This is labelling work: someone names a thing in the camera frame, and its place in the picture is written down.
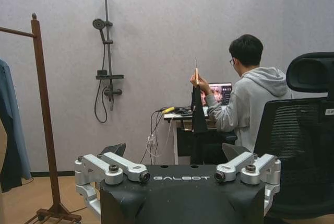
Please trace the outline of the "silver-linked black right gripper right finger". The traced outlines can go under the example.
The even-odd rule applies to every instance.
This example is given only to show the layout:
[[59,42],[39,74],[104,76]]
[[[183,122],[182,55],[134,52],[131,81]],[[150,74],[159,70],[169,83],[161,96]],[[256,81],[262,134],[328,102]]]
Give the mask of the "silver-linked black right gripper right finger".
[[231,182],[239,174],[247,185],[265,183],[264,210],[269,211],[275,194],[280,192],[281,161],[270,154],[259,157],[242,146],[224,143],[222,150],[228,161],[216,166],[216,181]]

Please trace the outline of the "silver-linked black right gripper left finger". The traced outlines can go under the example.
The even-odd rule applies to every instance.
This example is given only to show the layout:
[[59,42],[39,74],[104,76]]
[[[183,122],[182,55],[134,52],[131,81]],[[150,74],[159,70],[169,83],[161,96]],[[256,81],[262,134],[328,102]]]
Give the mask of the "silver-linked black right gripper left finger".
[[79,156],[75,161],[76,192],[83,197],[86,207],[98,217],[101,217],[101,203],[91,184],[104,181],[108,185],[119,185],[124,176],[139,183],[147,183],[150,179],[144,164],[134,163],[110,151]]

